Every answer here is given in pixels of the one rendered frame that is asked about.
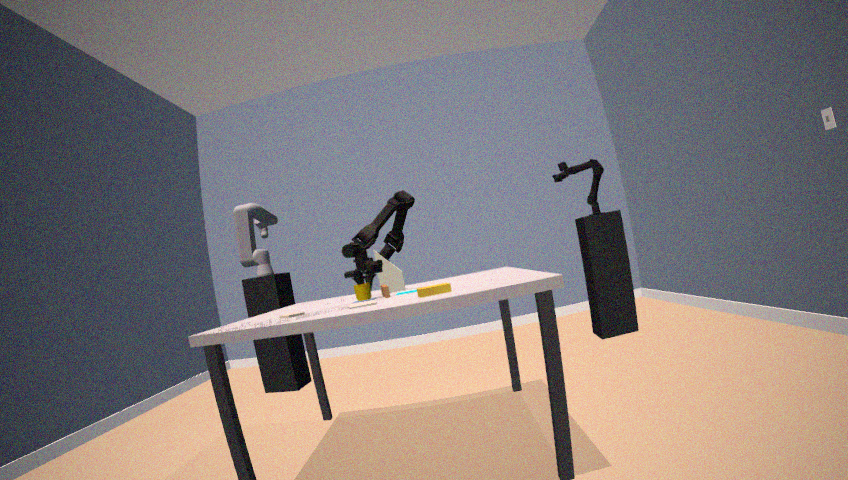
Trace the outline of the yellow rectangular block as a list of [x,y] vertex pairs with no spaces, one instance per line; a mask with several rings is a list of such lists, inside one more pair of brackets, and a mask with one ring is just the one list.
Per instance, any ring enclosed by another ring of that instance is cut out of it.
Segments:
[[424,298],[424,297],[429,297],[429,296],[434,296],[434,295],[439,295],[439,294],[444,294],[444,293],[449,293],[449,292],[452,292],[450,283],[444,283],[444,284],[439,284],[439,285],[434,285],[434,286],[429,286],[429,287],[417,289],[417,294],[418,294],[419,298]]

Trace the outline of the yellow cup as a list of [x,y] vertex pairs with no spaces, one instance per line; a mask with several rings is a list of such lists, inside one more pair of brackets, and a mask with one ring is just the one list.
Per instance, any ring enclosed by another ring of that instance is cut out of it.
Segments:
[[353,285],[355,290],[356,299],[358,301],[371,299],[371,287],[370,283],[357,284]]

